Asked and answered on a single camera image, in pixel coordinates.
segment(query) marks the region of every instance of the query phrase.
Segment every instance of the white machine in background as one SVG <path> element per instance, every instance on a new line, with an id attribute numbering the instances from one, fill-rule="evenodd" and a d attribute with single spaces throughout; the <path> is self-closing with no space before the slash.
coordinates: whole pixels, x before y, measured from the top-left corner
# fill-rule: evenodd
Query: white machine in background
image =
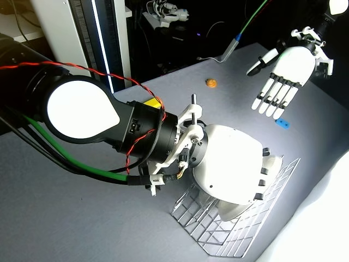
<path id="1" fill-rule="evenodd" d="M 266 113 L 268 117 L 273 115 L 277 120 L 314 70 L 316 75 L 324 78 L 332 75 L 333 59 L 328 58 L 322 50 L 326 44 L 323 35 L 347 8 L 348 0 L 330 0 L 329 8 L 318 28 L 306 26 L 301 32 L 296 29 L 291 32 L 291 36 L 298 39 L 297 46 L 286 48 L 285 44 L 279 44 L 263 57 L 259 57 L 259 61 L 247 71 L 248 76 L 257 74 L 276 59 L 277 62 L 267 83 L 254 100 L 251 107 L 253 110 L 259 108 L 260 114 Z"/>
<path id="2" fill-rule="evenodd" d="M 188 20 L 189 13 L 186 9 L 178 9 L 167 0 L 154 0 L 147 2 L 147 11 L 143 15 L 155 29 L 157 27 L 169 27 L 171 22 Z"/>

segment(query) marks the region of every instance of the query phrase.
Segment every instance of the wire basket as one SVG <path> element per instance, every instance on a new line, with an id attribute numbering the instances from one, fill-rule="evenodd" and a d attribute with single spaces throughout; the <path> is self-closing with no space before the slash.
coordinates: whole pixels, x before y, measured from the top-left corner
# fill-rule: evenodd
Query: wire basket
<path id="1" fill-rule="evenodd" d="M 199 201 L 200 189 L 195 184 L 177 200 L 171 215 L 207 254 L 242 258 L 250 249 L 299 161 L 300 158 L 297 158 L 283 167 L 265 191 L 264 200 L 255 201 L 231 221 L 220 219 L 216 206 L 219 199 L 209 196 L 204 203 Z"/>

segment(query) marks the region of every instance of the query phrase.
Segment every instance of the white light strip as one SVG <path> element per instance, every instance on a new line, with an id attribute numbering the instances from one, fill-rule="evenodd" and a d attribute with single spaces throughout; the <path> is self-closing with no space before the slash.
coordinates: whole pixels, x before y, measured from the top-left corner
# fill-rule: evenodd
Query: white light strip
<path id="1" fill-rule="evenodd" d="M 100 25 L 99 25 L 99 18 L 98 18 L 98 13 L 97 13 L 97 7 L 96 7 L 95 0 L 92 0 L 92 8 L 93 8 L 94 19 L 96 21 L 96 26 L 97 26 L 99 43 L 100 43 L 100 46 L 101 46 L 101 49 L 102 49 L 102 55 L 103 55 L 103 59 L 104 59 L 105 69 L 106 69 L 107 73 L 109 74 L 110 71 L 109 71 L 109 66 L 108 66 L 108 61 L 107 61 L 107 55 L 106 55 L 105 49 L 104 49 L 104 42 L 103 42 L 102 32 L 101 32 Z M 112 93 L 114 93 L 114 88 L 113 88 L 113 84 L 111 82 L 111 77 L 110 76 L 108 76 L 108 80 L 109 80 L 110 90 L 111 90 Z"/>

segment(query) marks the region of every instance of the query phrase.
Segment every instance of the black cylinder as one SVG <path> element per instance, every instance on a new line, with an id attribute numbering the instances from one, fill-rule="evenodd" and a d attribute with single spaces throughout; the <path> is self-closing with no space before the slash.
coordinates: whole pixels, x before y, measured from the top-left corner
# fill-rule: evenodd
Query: black cylinder
<path id="1" fill-rule="evenodd" d="M 0 67 L 49 59 L 0 34 Z M 69 71 L 56 65 L 23 66 L 0 70 L 0 102 L 33 117 L 41 112 L 45 89 Z"/>
<path id="2" fill-rule="evenodd" d="M 135 140 L 151 129 L 156 129 L 159 120 L 159 109 L 153 108 L 148 105 L 133 101 L 134 111 L 130 119 L 129 128 L 126 132 L 124 142 L 119 150 L 120 153 L 127 153 Z M 166 113 L 166 118 L 161 126 L 160 136 L 158 142 L 153 150 L 153 153 L 149 157 L 149 160 L 156 162 L 164 162 L 171 152 L 177 135 L 177 122 L 176 115 Z M 155 138 L 155 131 L 141 139 L 133 148 L 131 155 L 135 157 L 142 157 L 145 152 L 152 147 L 152 143 Z"/>

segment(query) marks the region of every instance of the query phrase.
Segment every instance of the green wire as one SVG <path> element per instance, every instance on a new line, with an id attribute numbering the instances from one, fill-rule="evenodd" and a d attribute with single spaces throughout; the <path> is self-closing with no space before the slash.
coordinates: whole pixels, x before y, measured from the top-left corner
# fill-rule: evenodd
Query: green wire
<path id="1" fill-rule="evenodd" d="M 105 176 L 109 178 L 113 178 L 116 180 L 126 181 L 127 175 L 113 173 L 97 168 L 93 168 L 91 166 L 85 165 L 76 159 L 74 159 L 53 137 L 51 137 L 48 132 L 44 128 L 42 128 L 35 120 L 24 116 L 30 124 L 49 142 L 63 157 L 65 157 L 68 161 L 72 162 L 74 165 L 78 166 L 79 168 L 85 169 L 89 172 L 92 172 L 96 175 Z"/>
<path id="2" fill-rule="evenodd" d="M 258 9 L 253 13 L 253 15 L 250 17 L 250 19 L 247 21 L 246 25 L 242 28 L 240 34 L 242 34 L 246 27 L 249 25 L 249 23 L 252 21 L 253 17 L 256 16 L 256 14 L 261 10 L 261 8 L 265 5 L 265 3 L 267 2 L 268 0 L 264 0 L 263 3 L 260 5 L 260 7 L 258 7 Z"/>

